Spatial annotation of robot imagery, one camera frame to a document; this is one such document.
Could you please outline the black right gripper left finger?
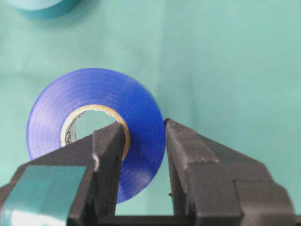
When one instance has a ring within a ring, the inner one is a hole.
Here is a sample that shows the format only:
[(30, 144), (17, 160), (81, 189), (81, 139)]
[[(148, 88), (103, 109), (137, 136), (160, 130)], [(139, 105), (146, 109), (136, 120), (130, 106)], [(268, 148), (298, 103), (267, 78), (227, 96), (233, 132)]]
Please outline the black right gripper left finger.
[(0, 189), (3, 226), (88, 226), (113, 216), (125, 135), (115, 122), (20, 165)]

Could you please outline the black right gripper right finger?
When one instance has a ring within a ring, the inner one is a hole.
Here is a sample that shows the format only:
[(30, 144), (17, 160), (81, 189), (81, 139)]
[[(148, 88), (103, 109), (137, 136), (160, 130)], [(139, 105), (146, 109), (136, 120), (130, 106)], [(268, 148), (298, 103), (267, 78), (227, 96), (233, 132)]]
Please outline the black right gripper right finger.
[(247, 155), (165, 120), (175, 215), (197, 226), (294, 226), (287, 190)]

